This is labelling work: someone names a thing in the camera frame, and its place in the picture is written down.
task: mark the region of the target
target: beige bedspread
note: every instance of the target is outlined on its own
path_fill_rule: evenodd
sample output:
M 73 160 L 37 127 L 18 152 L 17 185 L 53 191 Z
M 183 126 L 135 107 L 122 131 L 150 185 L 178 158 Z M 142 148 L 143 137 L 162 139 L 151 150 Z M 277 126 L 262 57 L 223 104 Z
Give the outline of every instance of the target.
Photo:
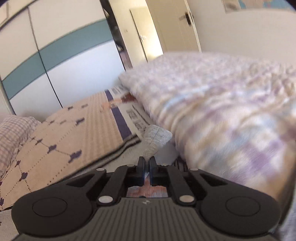
M 122 86 L 56 112 L 37 127 L 0 181 L 0 209 L 94 161 L 105 165 L 139 143 L 150 124 Z

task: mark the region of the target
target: plaid pillow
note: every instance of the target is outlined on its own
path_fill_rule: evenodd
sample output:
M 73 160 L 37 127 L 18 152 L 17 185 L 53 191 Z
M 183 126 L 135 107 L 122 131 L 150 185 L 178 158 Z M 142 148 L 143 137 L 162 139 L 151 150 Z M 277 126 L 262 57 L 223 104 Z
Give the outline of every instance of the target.
M 0 124 L 0 180 L 10 168 L 19 148 L 40 122 L 33 117 L 11 115 Z

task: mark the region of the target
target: door handle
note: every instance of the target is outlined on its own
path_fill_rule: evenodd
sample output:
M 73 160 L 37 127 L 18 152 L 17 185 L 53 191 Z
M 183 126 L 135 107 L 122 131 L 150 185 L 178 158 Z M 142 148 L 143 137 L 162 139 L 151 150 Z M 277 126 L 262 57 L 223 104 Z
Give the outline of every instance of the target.
M 189 17 L 189 14 L 188 14 L 187 12 L 185 13 L 185 15 L 179 17 L 179 20 L 181 21 L 181 20 L 183 20 L 183 19 L 185 19 L 185 18 L 186 18 L 186 20 L 187 20 L 188 25 L 191 26 L 190 17 Z

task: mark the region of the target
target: sliding wardrobe door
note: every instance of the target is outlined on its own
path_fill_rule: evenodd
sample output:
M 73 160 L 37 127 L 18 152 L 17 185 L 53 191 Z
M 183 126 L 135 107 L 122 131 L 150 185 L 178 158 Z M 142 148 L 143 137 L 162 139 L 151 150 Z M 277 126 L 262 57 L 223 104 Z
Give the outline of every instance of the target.
M 39 56 L 27 9 L 0 30 L 0 76 L 17 115 L 43 121 L 61 108 Z
M 63 107 L 118 84 L 124 68 L 99 0 L 38 0 L 29 10 Z

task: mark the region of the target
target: multicolored duvet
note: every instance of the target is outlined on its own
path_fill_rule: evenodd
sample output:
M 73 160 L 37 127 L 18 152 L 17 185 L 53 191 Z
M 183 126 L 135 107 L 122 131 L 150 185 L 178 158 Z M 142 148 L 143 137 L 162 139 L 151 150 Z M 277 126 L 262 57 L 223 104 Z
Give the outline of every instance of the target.
M 172 132 L 189 168 L 287 200 L 296 167 L 295 68 L 225 54 L 167 53 L 120 80 Z

